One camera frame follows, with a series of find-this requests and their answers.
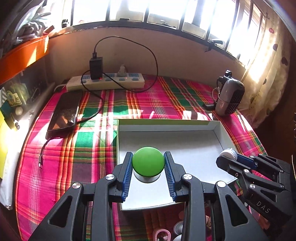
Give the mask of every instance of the power strip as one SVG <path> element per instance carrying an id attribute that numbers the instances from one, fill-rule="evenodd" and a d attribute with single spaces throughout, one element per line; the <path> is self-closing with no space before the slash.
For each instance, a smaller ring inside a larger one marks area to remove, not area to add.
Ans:
<path id="1" fill-rule="evenodd" d="M 107 74 L 116 82 L 120 83 L 123 87 L 127 89 L 143 89 L 144 88 L 144 78 L 142 74 L 139 73 L 127 73 L 126 77 L 117 77 L 116 74 Z M 122 89 L 119 85 L 114 83 L 110 78 L 103 77 L 99 80 L 92 80 L 90 75 L 84 75 L 82 78 L 83 84 L 89 90 L 113 90 Z M 75 90 L 85 90 L 81 84 L 81 76 L 72 77 L 66 84 L 67 91 Z"/>

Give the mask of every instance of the plaid tablecloth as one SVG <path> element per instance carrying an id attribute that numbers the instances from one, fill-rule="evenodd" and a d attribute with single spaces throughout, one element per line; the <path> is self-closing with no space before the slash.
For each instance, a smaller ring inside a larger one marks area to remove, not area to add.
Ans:
<path id="1" fill-rule="evenodd" d="M 154 80 L 153 76 L 144 78 L 145 87 Z M 51 140 L 44 150 L 44 165 L 40 169 L 38 157 L 46 141 L 47 126 L 63 92 L 54 94 L 36 120 L 20 160 L 15 206 L 21 238 L 28 240 L 72 183 L 94 183 L 112 172 L 116 165 L 114 139 L 119 118 L 210 120 L 214 112 L 205 111 L 202 105 L 212 102 L 211 91 L 209 86 L 169 77 L 159 77 L 156 84 L 144 93 L 98 91 L 105 99 L 101 113 L 77 125 L 67 138 Z M 100 105 L 97 97 L 85 93 L 80 104 L 80 118 L 91 116 Z M 218 120 L 240 153 L 247 156 L 265 153 L 256 134 L 239 112 L 218 117 Z M 236 189 L 239 195 L 239 185 L 236 185 Z M 173 235 L 173 226 L 179 221 L 178 213 L 183 208 L 182 204 L 178 204 L 160 209 L 122 212 L 114 204 L 116 240 L 151 241 L 153 229 L 157 227 L 166 228 Z"/>

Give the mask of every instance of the black phone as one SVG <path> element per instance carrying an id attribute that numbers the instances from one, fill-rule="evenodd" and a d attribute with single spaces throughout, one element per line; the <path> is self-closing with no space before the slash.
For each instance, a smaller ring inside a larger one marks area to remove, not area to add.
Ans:
<path id="1" fill-rule="evenodd" d="M 63 93 L 54 109 L 47 128 L 46 139 L 63 138 L 75 127 L 83 91 Z"/>

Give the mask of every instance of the window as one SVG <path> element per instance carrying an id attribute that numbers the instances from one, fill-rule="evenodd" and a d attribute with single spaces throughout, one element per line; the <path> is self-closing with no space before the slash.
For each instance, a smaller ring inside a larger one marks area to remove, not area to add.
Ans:
<path id="1" fill-rule="evenodd" d="M 260 40 L 264 14 L 252 0 L 64 0 L 73 25 L 125 20 L 166 26 L 202 38 L 247 65 Z"/>

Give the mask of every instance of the black cable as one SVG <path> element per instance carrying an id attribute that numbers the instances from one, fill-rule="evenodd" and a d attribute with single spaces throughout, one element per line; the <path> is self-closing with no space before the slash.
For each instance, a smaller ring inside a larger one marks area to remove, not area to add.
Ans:
<path id="1" fill-rule="evenodd" d="M 42 146 L 42 148 L 41 148 L 41 151 L 40 151 L 40 154 L 39 154 L 39 167 L 41 167 L 42 165 L 43 165 L 43 156 L 42 156 L 42 153 L 43 153 L 43 150 L 44 150 L 44 148 L 45 148 L 45 146 L 48 144 L 48 142 L 50 141 L 50 140 L 52 140 L 53 138 L 49 138 L 44 144 L 43 144 L 43 146 Z"/>
<path id="2" fill-rule="evenodd" d="M 84 87 L 88 92 L 90 92 L 91 94 L 93 94 L 94 96 L 96 96 L 96 97 L 98 97 L 100 100 L 102 100 L 102 105 L 101 105 L 101 107 L 99 108 L 99 110 L 98 110 L 95 114 L 93 114 L 92 116 L 87 117 L 87 118 L 85 118 L 85 119 L 81 119 L 80 121 L 77 122 L 77 124 L 80 124 L 80 123 L 86 122 L 86 121 L 90 120 L 91 118 L 95 117 L 95 116 L 101 111 L 101 109 L 102 109 L 103 106 L 104 106 L 104 99 L 103 99 L 100 95 L 96 94 L 94 91 L 89 90 L 89 89 L 84 85 L 84 83 L 83 83 L 83 81 L 82 81 L 83 76 L 84 76 L 88 71 L 89 71 L 89 70 L 85 71 L 85 72 L 82 74 L 82 76 L 81 76 L 81 84 L 83 85 L 83 87 Z"/>
<path id="3" fill-rule="evenodd" d="M 98 43 L 100 43 L 101 41 L 103 41 L 103 40 L 105 40 L 105 39 L 108 39 L 108 38 L 119 38 L 119 39 L 124 39 L 124 40 L 127 40 L 127 41 L 129 41 L 129 42 L 132 42 L 132 43 L 134 43 L 134 44 L 138 44 L 138 45 L 140 45 L 140 46 L 142 46 L 142 47 L 148 49 L 148 50 L 150 51 L 150 53 L 152 53 L 152 55 L 153 55 L 153 57 L 154 57 L 154 59 L 155 59 L 155 64 L 156 64 L 156 77 L 155 77 L 155 80 L 154 80 L 154 82 L 152 83 L 152 85 L 149 86 L 148 88 L 146 88 L 146 89 L 144 89 L 144 90 L 140 90 L 140 91 L 134 91 L 134 90 L 130 90 L 130 89 L 127 89 L 127 88 L 123 87 L 120 83 L 116 82 L 114 79 L 112 79 L 110 76 L 108 76 L 108 75 L 105 74 L 104 72 L 103 72 L 103 74 L 104 74 L 105 76 L 107 76 L 108 78 L 110 78 L 110 79 L 111 79 L 113 82 L 115 82 L 117 85 L 119 85 L 122 89 L 125 89 L 125 90 L 130 91 L 130 92 L 133 92 L 133 93 L 142 93 L 142 92 L 145 92 L 145 91 L 151 89 L 151 87 L 156 83 L 157 78 L 158 78 L 158 63 L 157 63 L 157 59 L 156 59 L 156 57 L 155 57 L 155 54 L 152 52 L 152 50 L 151 50 L 150 48 L 146 47 L 145 45 L 139 44 L 139 43 L 137 43 L 137 42 L 135 42 L 135 41 L 132 41 L 132 40 L 129 40 L 129 39 L 126 39 L 126 38 L 123 38 L 123 37 L 119 37 L 119 36 L 108 36 L 108 37 L 102 38 L 101 40 L 99 40 L 99 41 L 96 43 L 96 45 L 95 45 L 95 47 L 94 47 L 93 58 L 96 58 L 96 57 L 97 57 L 96 47 L 97 47 Z"/>

